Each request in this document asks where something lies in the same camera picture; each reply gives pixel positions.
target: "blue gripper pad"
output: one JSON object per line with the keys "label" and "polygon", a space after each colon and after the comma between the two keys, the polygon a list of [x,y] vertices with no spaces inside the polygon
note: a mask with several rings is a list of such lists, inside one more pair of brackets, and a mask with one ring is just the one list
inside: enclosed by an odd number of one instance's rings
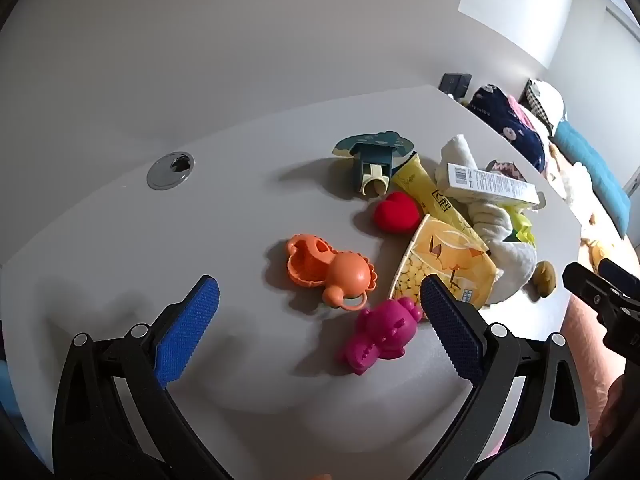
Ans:
{"label": "blue gripper pad", "polygon": [[420,304],[456,372],[476,386],[482,371],[482,343],[458,309],[455,298],[435,274],[420,284]]}
{"label": "blue gripper pad", "polygon": [[181,304],[181,313],[156,345],[154,373],[163,388],[180,377],[220,304],[218,282],[203,276]]}

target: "pink bear toy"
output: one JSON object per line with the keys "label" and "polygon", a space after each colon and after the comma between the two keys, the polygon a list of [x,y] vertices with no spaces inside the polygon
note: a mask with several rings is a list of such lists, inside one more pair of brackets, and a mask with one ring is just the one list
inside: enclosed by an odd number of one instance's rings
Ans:
{"label": "pink bear toy", "polygon": [[404,355],[404,346],[414,337],[422,312],[409,298],[386,300],[376,309],[363,308],[356,331],[338,354],[354,372],[362,375],[378,359]]}

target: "teal toy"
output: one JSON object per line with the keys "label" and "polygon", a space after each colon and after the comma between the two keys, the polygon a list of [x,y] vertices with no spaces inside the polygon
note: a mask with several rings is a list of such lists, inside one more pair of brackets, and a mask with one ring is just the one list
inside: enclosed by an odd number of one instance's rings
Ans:
{"label": "teal toy", "polygon": [[396,132],[380,132],[347,137],[335,145],[334,155],[353,158],[353,187],[356,193],[366,194],[373,184],[378,195],[384,195],[389,186],[393,158],[407,156],[414,144]]}

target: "gray wall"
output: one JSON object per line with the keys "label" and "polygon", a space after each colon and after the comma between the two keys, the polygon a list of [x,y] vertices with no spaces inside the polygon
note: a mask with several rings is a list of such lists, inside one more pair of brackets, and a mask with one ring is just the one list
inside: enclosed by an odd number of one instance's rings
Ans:
{"label": "gray wall", "polygon": [[640,41],[631,31],[640,34],[610,0],[574,0],[545,77],[622,186],[640,166]]}
{"label": "gray wall", "polygon": [[20,177],[0,184],[0,263],[100,186],[240,121],[444,71],[518,95],[542,66],[459,1],[21,0],[0,33],[2,169]]}

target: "barcode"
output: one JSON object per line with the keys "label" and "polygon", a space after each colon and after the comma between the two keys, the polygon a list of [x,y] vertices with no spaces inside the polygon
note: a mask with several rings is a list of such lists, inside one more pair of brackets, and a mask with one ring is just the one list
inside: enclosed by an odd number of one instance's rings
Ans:
{"label": "barcode", "polygon": [[456,182],[458,184],[464,184],[466,186],[466,170],[462,170],[462,168],[456,168]]}

